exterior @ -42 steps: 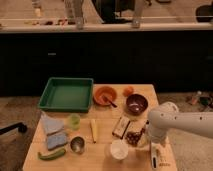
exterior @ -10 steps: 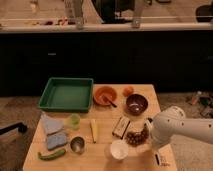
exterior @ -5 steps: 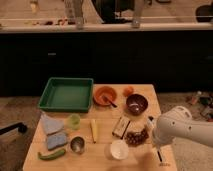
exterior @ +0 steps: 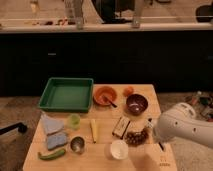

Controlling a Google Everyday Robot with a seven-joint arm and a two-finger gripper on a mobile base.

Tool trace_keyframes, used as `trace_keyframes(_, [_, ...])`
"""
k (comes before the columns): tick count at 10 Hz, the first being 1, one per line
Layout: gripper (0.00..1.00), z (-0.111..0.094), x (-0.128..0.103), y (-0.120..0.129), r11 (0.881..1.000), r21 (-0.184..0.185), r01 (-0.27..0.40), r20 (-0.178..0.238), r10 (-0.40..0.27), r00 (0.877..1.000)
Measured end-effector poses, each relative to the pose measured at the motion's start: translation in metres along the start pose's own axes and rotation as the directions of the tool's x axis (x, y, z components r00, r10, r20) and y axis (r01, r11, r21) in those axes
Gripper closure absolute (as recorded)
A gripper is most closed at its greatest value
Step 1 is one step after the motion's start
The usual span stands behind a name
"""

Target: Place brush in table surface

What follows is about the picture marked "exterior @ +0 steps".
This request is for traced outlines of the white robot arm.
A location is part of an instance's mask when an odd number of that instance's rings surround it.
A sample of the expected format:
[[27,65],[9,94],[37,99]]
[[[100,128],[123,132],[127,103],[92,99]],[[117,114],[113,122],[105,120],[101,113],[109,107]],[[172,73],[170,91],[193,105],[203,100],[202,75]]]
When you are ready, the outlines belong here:
[[197,120],[193,107],[183,102],[158,117],[153,134],[157,142],[180,137],[213,148],[213,122]]

